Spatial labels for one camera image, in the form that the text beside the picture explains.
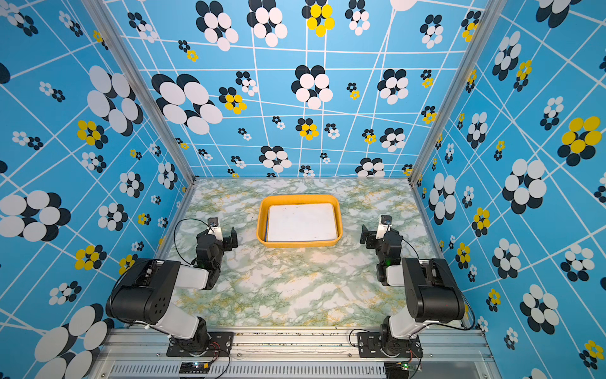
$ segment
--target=green marble pattern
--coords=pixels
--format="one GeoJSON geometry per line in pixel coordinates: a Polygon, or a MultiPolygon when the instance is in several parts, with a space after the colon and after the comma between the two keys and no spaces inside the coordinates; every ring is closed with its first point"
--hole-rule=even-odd
{"type": "MultiPolygon", "coordinates": [[[[403,288],[377,281],[375,252],[359,243],[362,224],[375,230],[381,214],[393,217],[421,258],[436,256],[405,179],[200,179],[186,217],[219,217],[225,234],[236,228],[239,247],[225,253],[212,290],[178,289],[173,302],[209,326],[378,326],[406,304],[403,288]],[[339,200],[337,245],[266,248],[256,239],[261,201],[294,193],[339,200]]],[[[176,239],[186,260],[195,257],[195,236],[204,229],[197,221],[181,223],[176,239]]],[[[402,255],[414,253],[404,244],[402,255]]],[[[180,260],[174,247],[169,259],[180,260]]]]}

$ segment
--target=yellow flower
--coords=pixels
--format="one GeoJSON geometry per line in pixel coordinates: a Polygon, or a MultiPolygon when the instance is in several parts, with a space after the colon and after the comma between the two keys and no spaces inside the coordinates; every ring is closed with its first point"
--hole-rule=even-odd
{"type": "Polygon", "coordinates": [[[103,38],[101,38],[101,34],[96,30],[93,30],[93,38],[97,40],[98,43],[103,42],[103,38]]]}
{"type": "Polygon", "coordinates": [[[187,52],[187,59],[189,59],[192,62],[195,62],[198,60],[198,55],[196,54],[195,50],[189,50],[187,52]]]}
{"type": "Polygon", "coordinates": [[[589,341],[585,344],[585,350],[589,352],[589,356],[592,358],[597,358],[600,360],[604,360],[604,348],[594,341],[589,341]]]}
{"type": "Polygon", "coordinates": [[[472,32],[474,30],[476,30],[478,28],[478,25],[475,24],[474,22],[470,22],[467,27],[465,28],[465,31],[463,31],[463,34],[461,35],[463,38],[465,38],[465,42],[471,42],[471,40],[473,39],[473,35],[472,32]]]}
{"type": "Polygon", "coordinates": [[[471,261],[471,255],[470,255],[470,248],[469,246],[466,246],[463,242],[461,242],[461,244],[459,245],[459,248],[456,250],[457,255],[460,256],[460,262],[461,263],[469,263],[471,261]]]}
{"type": "Polygon", "coordinates": [[[601,120],[599,117],[595,116],[589,117],[585,121],[583,121],[583,119],[580,117],[575,118],[574,120],[570,121],[570,125],[568,127],[570,131],[566,132],[562,136],[562,143],[565,145],[570,145],[571,152],[577,154],[585,150],[587,145],[597,145],[600,141],[602,141],[602,132],[596,130],[600,126],[600,123],[601,120]],[[588,132],[584,139],[579,138],[579,134],[584,134],[578,133],[581,131],[581,129],[585,129],[585,131],[588,132]]]}
{"type": "Polygon", "coordinates": [[[425,115],[425,117],[423,117],[423,121],[425,121],[426,124],[431,124],[433,121],[436,120],[438,113],[433,112],[433,113],[427,113],[425,115]]]}
{"type": "Polygon", "coordinates": [[[469,74],[469,78],[467,79],[467,82],[468,82],[469,84],[473,84],[473,82],[475,82],[475,81],[476,81],[476,79],[478,78],[478,74],[477,74],[477,72],[478,72],[477,70],[473,70],[473,71],[471,72],[471,74],[469,74]]]}
{"type": "Polygon", "coordinates": [[[478,212],[473,215],[473,221],[478,225],[477,228],[482,230],[484,228],[490,227],[490,212],[488,209],[478,208],[478,212]]]}
{"type": "Polygon", "coordinates": [[[364,142],[366,142],[369,145],[372,145],[376,141],[377,141],[377,136],[374,134],[368,135],[368,137],[366,137],[366,139],[364,139],[364,142]]]}
{"type": "Polygon", "coordinates": [[[425,88],[429,88],[429,87],[433,86],[433,78],[425,79],[425,81],[422,84],[423,84],[423,87],[425,87],[425,88]]]}
{"type": "Polygon", "coordinates": [[[490,292],[488,293],[488,297],[490,298],[490,302],[493,303],[493,305],[501,304],[501,294],[499,292],[496,292],[494,288],[490,290],[490,292]]]}
{"type": "Polygon", "coordinates": [[[120,271],[119,271],[120,275],[122,275],[123,273],[128,271],[131,267],[133,267],[136,260],[137,260],[137,254],[134,254],[134,255],[128,254],[126,256],[126,258],[122,258],[120,260],[120,271]]]}
{"type": "Polygon", "coordinates": [[[526,79],[528,75],[532,72],[532,60],[528,60],[526,62],[520,63],[520,69],[518,70],[518,78],[520,80],[526,79]]]}

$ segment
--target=black and white flower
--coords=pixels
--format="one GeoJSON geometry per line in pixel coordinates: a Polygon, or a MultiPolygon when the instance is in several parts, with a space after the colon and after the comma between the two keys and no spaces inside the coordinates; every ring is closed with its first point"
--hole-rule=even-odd
{"type": "Polygon", "coordinates": [[[137,33],[139,33],[139,37],[141,37],[141,39],[146,39],[151,44],[160,40],[160,36],[156,30],[154,30],[151,24],[143,20],[143,17],[139,12],[128,12],[127,16],[129,18],[128,24],[137,30],[137,33]]]}
{"type": "Polygon", "coordinates": [[[145,244],[143,241],[135,241],[130,245],[130,250],[132,251],[143,251],[145,244]]]}
{"type": "Polygon", "coordinates": [[[421,25],[421,33],[423,33],[423,38],[421,42],[427,46],[428,49],[434,47],[434,45],[439,44],[443,40],[442,33],[444,32],[444,27],[440,25],[442,22],[442,15],[428,15],[425,18],[425,24],[421,25]]]}
{"type": "Polygon", "coordinates": [[[565,261],[560,264],[562,271],[570,281],[588,281],[589,270],[593,270],[596,264],[591,260],[593,251],[589,248],[581,249],[578,244],[570,246],[565,254],[565,261]]]}
{"type": "Polygon", "coordinates": [[[447,164],[450,164],[453,161],[453,155],[455,154],[455,144],[447,144],[446,145],[446,155],[444,155],[444,160],[447,164]]]}
{"type": "Polygon", "coordinates": [[[564,98],[558,96],[557,98],[550,98],[547,101],[547,106],[543,110],[543,119],[540,124],[545,130],[550,130],[552,126],[558,125],[560,119],[558,115],[564,110],[564,104],[562,104],[564,98]]]}
{"type": "Polygon", "coordinates": [[[246,21],[253,28],[257,38],[264,38],[269,47],[276,47],[278,39],[288,35],[288,28],[282,23],[282,11],[275,0],[249,0],[250,12],[246,21]]]}
{"type": "Polygon", "coordinates": [[[235,164],[236,167],[239,167],[241,169],[243,169],[244,167],[246,167],[246,163],[244,163],[244,160],[240,159],[240,157],[237,156],[237,155],[236,156],[234,156],[234,155],[231,156],[231,162],[233,164],[235,164]]]}
{"type": "Polygon", "coordinates": [[[499,44],[499,53],[494,58],[493,75],[498,75],[501,81],[505,80],[509,71],[518,66],[519,55],[522,51],[519,41],[520,32],[515,31],[510,37],[503,37],[499,44]]]}
{"type": "Polygon", "coordinates": [[[478,326],[484,333],[488,332],[488,320],[486,320],[484,316],[480,316],[480,318],[478,318],[478,326]]]}
{"type": "Polygon", "coordinates": [[[148,150],[150,151],[150,153],[155,154],[156,156],[162,155],[162,150],[160,149],[160,146],[155,143],[151,143],[148,150]]]}
{"type": "Polygon", "coordinates": [[[226,52],[238,41],[238,33],[231,27],[231,18],[223,12],[223,6],[218,1],[206,4],[204,1],[196,3],[196,11],[200,17],[196,26],[204,33],[204,38],[212,44],[216,43],[219,49],[226,52]]]}
{"type": "Polygon", "coordinates": [[[206,159],[207,161],[212,161],[213,160],[213,156],[209,152],[207,152],[206,150],[204,150],[204,149],[198,149],[198,154],[202,155],[202,157],[204,159],[206,159]]]}
{"type": "Polygon", "coordinates": [[[379,96],[382,99],[387,99],[387,104],[392,106],[398,99],[404,99],[408,96],[407,85],[406,70],[394,71],[387,69],[383,73],[383,80],[377,84],[377,89],[379,90],[379,96]]]}
{"type": "Polygon", "coordinates": [[[145,188],[138,173],[129,171],[120,174],[120,192],[126,193],[129,197],[137,198],[145,188]]]}
{"type": "Polygon", "coordinates": [[[303,176],[316,176],[314,171],[311,169],[311,166],[301,166],[299,172],[303,174],[303,176]]]}
{"type": "Polygon", "coordinates": [[[475,113],[473,117],[471,117],[471,124],[469,125],[469,128],[467,128],[467,142],[469,142],[474,149],[486,139],[486,133],[488,133],[487,118],[488,114],[486,112],[480,114],[475,113]]]}
{"type": "Polygon", "coordinates": [[[123,74],[108,74],[101,67],[94,65],[88,75],[95,90],[88,93],[88,107],[93,113],[108,121],[112,129],[128,137],[133,133],[133,123],[143,122],[143,111],[135,103],[135,93],[123,74]],[[122,98],[121,109],[114,101],[122,98]]]}
{"type": "Polygon", "coordinates": [[[29,16],[24,16],[16,5],[6,0],[0,0],[0,17],[6,17],[9,24],[23,29],[28,37],[38,34],[38,29],[34,26],[34,20],[29,16]]]}
{"type": "Polygon", "coordinates": [[[332,139],[335,139],[340,136],[339,129],[337,129],[335,124],[326,124],[324,131],[328,132],[327,135],[332,139]]]}
{"type": "Polygon", "coordinates": [[[473,204],[473,197],[473,187],[466,186],[465,191],[463,192],[463,199],[461,200],[465,208],[471,207],[473,204]]]}
{"type": "Polygon", "coordinates": [[[259,91],[257,82],[250,77],[248,71],[236,72],[236,84],[242,86],[242,91],[248,93],[249,96],[254,96],[259,91]]]}
{"type": "Polygon", "coordinates": [[[284,169],[293,165],[293,163],[288,160],[287,152],[285,152],[281,146],[274,146],[273,148],[263,146],[261,147],[261,154],[262,155],[259,156],[259,162],[277,173],[281,173],[284,169]]]}
{"type": "Polygon", "coordinates": [[[581,0],[540,0],[536,10],[536,20],[543,22],[546,19],[550,28],[560,26],[568,16],[570,5],[580,3],[581,0]]]}
{"type": "Polygon", "coordinates": [[[520,262],[520,247],[515,243],[509,243],[505,238],[499,240],[498,247],[494,249],[492,263],[497,267],[499,276],[517,278],[518,270],[522,267],[520,262]]]}
{"type": "Polygon", "coordinates": [[[68,324],[46,332],[34,350],[36,361],[45,363],[36,378],[86,377],[99,357],[99,346],[114,327],[111,318],[102,318],[101,304],[92,304],[78,309],[68,324]],[[78,337],[82,338],[85,350],[76,354],[72,349],[76,349],[78,337]]]}
{"type": "Polygon", "coordinates": [[[368,21],[370,14],[364,9],[366,1],[349,0],[348,6],[349,9],[345,11],[345,18],[350,20],[349,29],[353,30],[356,36],[362,35],[364,30],[370,28],[370,21],[368,21]]]}
{"type": "Polygon", "coordinates": [[[66,28],[73,31],[76,37],[80,37],[84,34],[82,28],[80,28],[80,24],[72,20],[72,16],[69,13],[59,11],[59,21],[61,21],[66,28]]]}
{"type": "Polygon", "coordinates": [[[97,155],[94,152],[84,152],[82,153],[82,161],[80,161],[83,167],[91,171],[97,171],[98,173],[102,173],[103,170],[107,167],[107,163],[104,161],[102,155],[97,155]]]}
{"type": "Polygon", "coordinates": [[[160,173],[158,175],[158,183],[164,185],[166,189],[171,190],[175,188],[175,183],[177,183],[179,177],[175,172],[174,164],[168,162],[160,163],[158,164],[158,172],[160,173]]]}
{"type": "Polygon", "coordinates": [[[452,220],[455,216],[456,199],[455,199],[456,180],[452,175],[444,178],[444,174],[439,172],[433,180],[433,188],[429,192],[428,205],[433,211],[433,219],[437,225],[441,225],[446,220],[452,220]]]}
{"type": "Polygon", "coordinates": [[[206,88],[192,75],[181,74],[175,83],[166,75],[155,74],[151,84],[162,96],[156,104],[170,122],[184,124],[195,134],[205,135],[210,130],[208,124],[218,124],[223,120],[221,110],[210,101],[206,88]],[[191,101],[194,110],[180,107],[186,99],[191,101]]]}
{"type": "Polygon", "coordinates": [[[513,212],[521,215],[527,206],[535,209],[543,204],[547,192],[547,185],[541,178],[544,173],[545,165],[538,160],[527,164],[524,159],[518,159],[513,163],[502,191],[505,200],[511,201],[513,212]]]}
{"type": "Polygon", "coordinates": [[[356,173],[360,178],[366,178],[375,176],[377,178],[383,178],[385,176],[385,164],[383,159],[375,158],[363,158],[360,160],[360,166],[356,167],[356,173]]]}
{"type": "Polygon", "coordinates": [[[82,287],[78,286],[78,282],[75,280],[70,284],[61,283],[59,287],[50,290],[48,303],[50,305],[63,305],[66,301],[74,301],[81,290],[82,287]]]}
{"type": "Polygon", "coordinates": [[[387,128],[385,129],[385,134],[379,138],[381,142],[381,147],[387,149],[388,152],[393,153],[396,149],[403,149],[406,139],[404,135],[404,129],[397,128],[387,128]]]}
{"type": "Polygon", "coordinates": [[[333,92],[328,87],[330,82],[326,71],[320,65],[315,65],[311,70],[304,64],[295,70],[297,80],[293,81],[290,89],[300,102],[307,103],[311,109],[318,109],[323,102],[329,102],[333,98],[333,92]]]}
{"type": "Polygon", "coordinates": [[[97,224],[100,228],[107,228],[109,231],[122,230],[124,223],[128,221],[128,214],[122,204],[110,203],[99,207],[99,216],[101,217],[97,224]]]}
{"type": "Polygon", "coordinates": [[[550,293],[544,292],[541,287],[533,284],[529,293],[525,293],[520,303],[520,310],[528,317],[528,326],[535,332],[541,329],[547,334],[554,334],[555,327],[560,323],[556,313],[558,300],[550,293]]]}
{"type": "Polygon", "coordinates": [[[0,235],[20,236],[30,242],[52,241],[59,234],[59,226],[72,218],[70,211],[60,206],[61,197],[54,192],[35,190],[26,197],[7,195],[0,200],[0,211],[6,215],[0,220],[0,235]]]}
{"type": "Polygon", "coordinates": [[[505,341],[505,345],[507,345],[507,349],[515,350],[515,344],[518,343],[518,332],[513,330],[513,328],[507,329],[507,335],[503,338],[505,341]]]}

